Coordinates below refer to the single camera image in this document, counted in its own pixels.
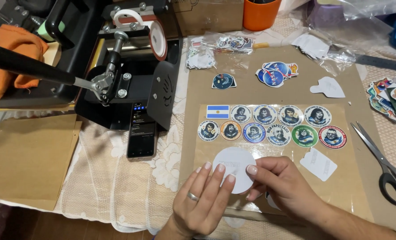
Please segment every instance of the woman's left hand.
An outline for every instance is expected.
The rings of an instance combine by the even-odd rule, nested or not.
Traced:
[[[222,187],[225,166],[219,164],[212,176],[211,163],[195,170],[182,185],[173,202],[173,215],[169,221],[184,237],[196,234],[209,235],[219,224],[230,194],[235,186],[235,176],[229,174]],[[187,196],[188,192],[199,197],[198,201]]]

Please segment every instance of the scissor blade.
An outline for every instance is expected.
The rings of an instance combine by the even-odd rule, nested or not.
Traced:
[[[359,129],[361,130],[361,133],[364,135],[364,137],[374,146],[374,148],[376,148],[378,151],[379,148],[377,147],[377,145],[373,142],[373,140],[370,138],[370,136],[368,135],[368,133],[364,130],[364,128],[361,126],[361,124],[359,124],[359,122],[356,122],[358,124]]]
[[[380,164],[384,165],[390,165],[390,163],[386,160],[385,156],[376,148],[374,145],[372,145],[366,137],[351,123],[352,127],[355,129],[355,131],[358,133],[360,138],[364,141],[364,143],[367,145],[367,147],[370,149],[370,151],[373,153],[373,155],[377,158],[377,161],[379,161]]]

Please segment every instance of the silver ring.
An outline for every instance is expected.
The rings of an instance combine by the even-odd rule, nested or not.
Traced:
[[[191,192],[188,192],[188,195],[187,195],[187,196],[188,196],[190,199],[194,200],[195,202],[198,202],[198,201],[199,201],[199,197],[197,197],[197,196],[191,194]]]

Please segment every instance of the metal ruler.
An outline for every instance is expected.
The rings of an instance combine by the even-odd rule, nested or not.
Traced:
[[[363,65],[370,65],[377,68],[387,68],[396,71],[396,61],[385,59],[385,58],[377,58],[368,55],[355,55],[356,61],[355,63],[363,64]]]

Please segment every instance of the hand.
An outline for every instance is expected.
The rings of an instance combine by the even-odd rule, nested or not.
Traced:
[[[206,162],[202,168],[199,167],[189,176],[174,199],[171,219],[177,231],[184,237],[211,234],[226,209],[235,186],[235,176],[229,174],[220,188],[225,166],[219,164],[213,175],[208,176],[210,171],[210,162]],[[199,201],[190,199],[188,192],[199,197]]]
[[[275,204],[292,219],[312,222],[327,205],[288,157],[256,159],[256,166],[247,166],[247,173],[255,179],[247,200],[254,201],[268,191]]]

